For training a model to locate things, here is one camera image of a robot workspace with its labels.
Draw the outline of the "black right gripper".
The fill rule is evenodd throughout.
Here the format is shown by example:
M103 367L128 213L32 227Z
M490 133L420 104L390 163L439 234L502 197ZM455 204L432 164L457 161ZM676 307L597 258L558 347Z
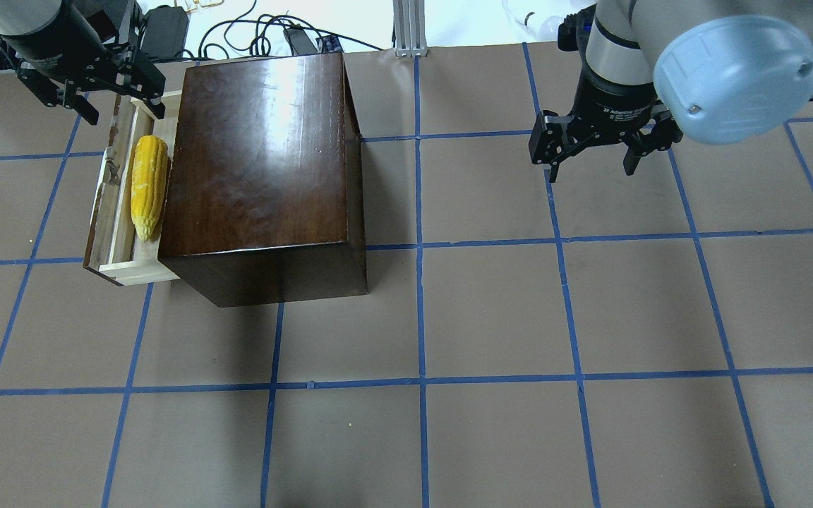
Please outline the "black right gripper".
M626 176L643 157L668 151L684 133L674 116L655 116L657 93L632 26L618 14L570 14L565 48L579 52L582 68L569 116L542 110L529 139L530 161L548 167L555 183L562 162L590 147L622 143ZM653 126L642 128L653 119Z

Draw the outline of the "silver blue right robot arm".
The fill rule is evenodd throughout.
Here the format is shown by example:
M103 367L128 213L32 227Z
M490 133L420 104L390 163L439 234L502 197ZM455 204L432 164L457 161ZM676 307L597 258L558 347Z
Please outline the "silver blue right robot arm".
M738 143L813 101L813 1L597 1L556 42L581 71L569 113L543 110L531 130L550 182L585 149L625 145L632 176L683 138Z

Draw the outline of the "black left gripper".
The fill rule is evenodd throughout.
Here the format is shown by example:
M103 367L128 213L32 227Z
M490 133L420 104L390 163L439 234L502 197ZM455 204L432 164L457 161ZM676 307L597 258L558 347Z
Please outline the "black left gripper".
M84 85L121 86L156 119L167 78L136 44L133 1L0 1L0 36L23 62L17 76L46 107L62 106L91 126L100 113Z

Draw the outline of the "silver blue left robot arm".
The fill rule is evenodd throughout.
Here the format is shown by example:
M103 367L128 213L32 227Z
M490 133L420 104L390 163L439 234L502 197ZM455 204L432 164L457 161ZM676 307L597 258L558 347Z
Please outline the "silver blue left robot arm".
M144 13L136 1L0 1L7 65L46 107L72 109L95 125L88 91L135 97L165 114L165 77L143 51Z

